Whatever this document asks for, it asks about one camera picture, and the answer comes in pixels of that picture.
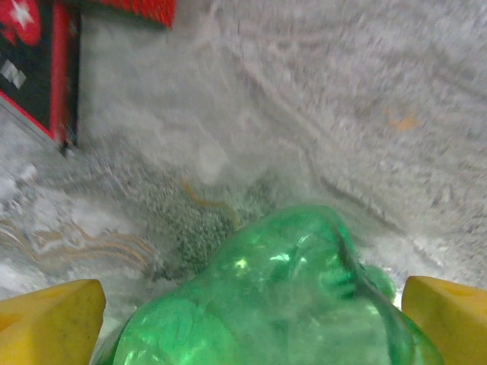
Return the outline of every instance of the red box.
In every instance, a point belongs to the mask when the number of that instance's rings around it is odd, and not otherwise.
[[[46,0],[0,0],[0,104],[61,149],[77,144],[81,16]]]

